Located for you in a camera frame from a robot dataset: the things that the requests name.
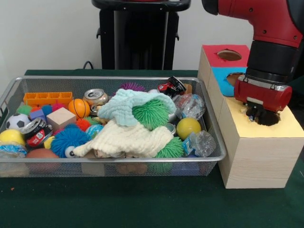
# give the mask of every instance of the green tablecloth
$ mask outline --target green tablecloth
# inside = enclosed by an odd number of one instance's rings
[[[26,74],[195,76],[197,72]],[[299,160],[285,189],[226,190],[218,166],[207,177],[0,179],[0,228],[302,228],[303,175],[304,163]]]

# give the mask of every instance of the yellow ball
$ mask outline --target yellow ball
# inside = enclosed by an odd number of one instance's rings
[[[51,149],[51,143],[55,139],[55,136],[49,137],[45,142],[44,142],[44,148],[46,149]]]
[[[0,141],[4,143],[16,142],[25,146],[25,141],[22,137],[22,134],[18,130],[9,129],[5,130],[0,134]]]
[[[192,132],[200,132],[201,126],[194,118],[184,118],[177,124],[176,131],[178,136],[182,140],[185,140]]]

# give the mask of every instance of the metal basket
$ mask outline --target metal basket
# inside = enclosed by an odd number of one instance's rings
[[[92,88],[103,88],[112,95],[124,82],[137,82],[146,89],[155,89],[168,78],[164,77],[90,77],[90,76],[23,76],[11,81],[0,99],[0,131],[7,119],[16,112],[28,92],[68,92],[82,98]],[[217,147],[207,158],[174,159],[0,159],[0,177],[92,177],[92,176],[207,176],[217,161],[226,156],[226,147],[215,118],[207,90],[197,78],[179,77],[191,84],[193,93],[206,103],[206,112],[200,120],[202,128],[215,139]]]

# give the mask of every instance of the red box top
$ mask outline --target red box top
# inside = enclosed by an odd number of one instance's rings
[[[211,67],[247,67],[249,48],[246,45],[203,45]]]

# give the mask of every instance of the black cable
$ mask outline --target black cable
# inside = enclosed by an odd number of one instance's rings
[[[90,61],[85,62],[83,69],[85,69],[86,65],[88,65],[88,64],[90,65],[91,69],[94,69],[93,64]]]

